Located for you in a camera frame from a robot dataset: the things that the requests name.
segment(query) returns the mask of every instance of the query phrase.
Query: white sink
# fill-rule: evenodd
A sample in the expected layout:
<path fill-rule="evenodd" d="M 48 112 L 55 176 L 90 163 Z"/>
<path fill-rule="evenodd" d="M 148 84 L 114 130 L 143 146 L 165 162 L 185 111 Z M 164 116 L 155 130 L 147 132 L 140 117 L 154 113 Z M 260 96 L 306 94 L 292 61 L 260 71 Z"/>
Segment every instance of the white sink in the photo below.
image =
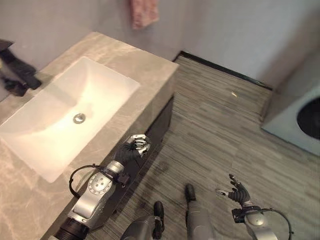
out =
<path fill-rule="evenodd" d="M 81 57 L 5 121 L 0 137 L 52 183 L 139 86 Z M 74 123 L 77 114 L 84 114 L 85 121 Z"/>

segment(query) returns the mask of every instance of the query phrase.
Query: sink drain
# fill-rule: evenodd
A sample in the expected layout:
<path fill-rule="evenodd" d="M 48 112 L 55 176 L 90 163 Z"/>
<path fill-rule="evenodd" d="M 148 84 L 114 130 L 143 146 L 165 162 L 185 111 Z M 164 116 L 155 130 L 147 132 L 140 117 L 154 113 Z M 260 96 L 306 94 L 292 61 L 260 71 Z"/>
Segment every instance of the sink drain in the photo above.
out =
<path fill-rule="evenodd" d="M 78 113 L 73 117 L 73 122 L 75 124 L 82 124 L 85 120 L 86 120 L 86 115 L 84 115 L 83 113 Z"/>

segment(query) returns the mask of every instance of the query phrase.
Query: cable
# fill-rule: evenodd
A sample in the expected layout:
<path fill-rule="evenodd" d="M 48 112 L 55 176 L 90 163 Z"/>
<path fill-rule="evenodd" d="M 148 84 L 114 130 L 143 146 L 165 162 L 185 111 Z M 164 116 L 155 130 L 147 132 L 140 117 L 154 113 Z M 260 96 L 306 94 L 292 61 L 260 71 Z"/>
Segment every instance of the cable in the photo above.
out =
<path fill-rule="evenodd" d="M 74 175 L 75 175 L 75 173 L 78 172 L 79 170 L 85 169 L 85 168 L 96 168 L 96 169 L 99 170 L 99 172 L 101 172 L 101 169 L 102 169 L 102 167 L 101 167 L 100 165 L 92 164 L 92 165 L 81 166 L 81 167 L 77 168 L 76 170 L 74 170 L 73 173 L 71 173 L 70 179 L 69 179 L 69 190 L 70 190 L 70 192 L 72 193 L 72 195 L 75 196 L 77 199 L 80 198 L 80 194 L 77 193 L 77 192 L 72 188 L 72 182 L 74 181 Z"/>
<path fill-rule="evenodd" d="M 292 226 L 291 226 L 291 223 L 290 223 L 289 219 L 286 217 L 286 215 L 283 212 L 281 212 L 279 210 L 276 210 L 276 209 L 273 209 L 273 208 L 263 208 L 261 210 L 257 210 L 256 212 L 259 212 L 259 213 L 275 212 L 275 213 L 281 215 L 286 220 L 286 222 L 288 223 L 288 227 L 289 227 L 289 238 L 288 238 L 288 240 L 292 239 L 292 235 L 294 234 L 294 232 L 292 231 Z"/>

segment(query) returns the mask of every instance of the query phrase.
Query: washing machine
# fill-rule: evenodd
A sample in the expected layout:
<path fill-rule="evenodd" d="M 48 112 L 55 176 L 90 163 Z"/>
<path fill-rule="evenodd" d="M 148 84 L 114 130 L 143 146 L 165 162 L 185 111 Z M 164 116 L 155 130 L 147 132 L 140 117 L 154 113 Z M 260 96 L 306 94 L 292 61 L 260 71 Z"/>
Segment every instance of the washing machine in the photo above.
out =
<path fill-rule="evenodd" d="M 320 156 L 320 50 L 274 90 L 261 128 Z"/>

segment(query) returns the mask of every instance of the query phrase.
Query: towel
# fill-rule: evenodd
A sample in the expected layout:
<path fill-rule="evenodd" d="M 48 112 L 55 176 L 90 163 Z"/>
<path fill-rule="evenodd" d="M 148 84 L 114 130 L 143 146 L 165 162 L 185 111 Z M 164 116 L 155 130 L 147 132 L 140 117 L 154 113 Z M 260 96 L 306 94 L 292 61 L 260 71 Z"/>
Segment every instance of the towel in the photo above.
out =
<path fill-rule="evenodd" d="M 131 0 L 132 28 L 143 29 L 159 20 L 158 0 Z"/>

